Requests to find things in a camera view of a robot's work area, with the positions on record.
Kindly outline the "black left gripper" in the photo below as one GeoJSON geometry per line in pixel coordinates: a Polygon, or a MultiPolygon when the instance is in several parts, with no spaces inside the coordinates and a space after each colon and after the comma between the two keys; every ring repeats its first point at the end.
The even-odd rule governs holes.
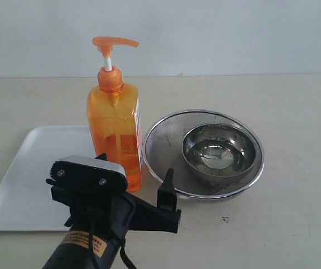
{"type": "MultiPolygon", "coordinates": [[[[107,161],[106,153],[95,159],[107,161]]],[[[181,210],[176,207],[176,191],[173,183],[174,169],[169,168],[157,190],[157,206],[128,193],[106,198],[104,201],[73,196],[69,191],[51,187],[52,199],[70,209],[66,227],[94,220],[99,229],[113,234],[127,231],[163,231],[176,234],[179,229],[181,210]]]]}

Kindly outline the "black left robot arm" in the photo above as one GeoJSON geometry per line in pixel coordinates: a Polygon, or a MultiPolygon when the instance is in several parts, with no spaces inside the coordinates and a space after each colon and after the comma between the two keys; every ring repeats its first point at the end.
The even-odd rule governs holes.
{"type": "Polygon", "coordinates": [[[71,155],[57,160],[46,182],[52,199],[66,205],[68,232],[45,263],[45,268],[110,268],[120,256],[128,268],[134,263],[125,253],[129,231],[177,233],[181,210],[168,169],[157,191],[157,204],[127,191],[124,168],[107,160],[71,155]]]}

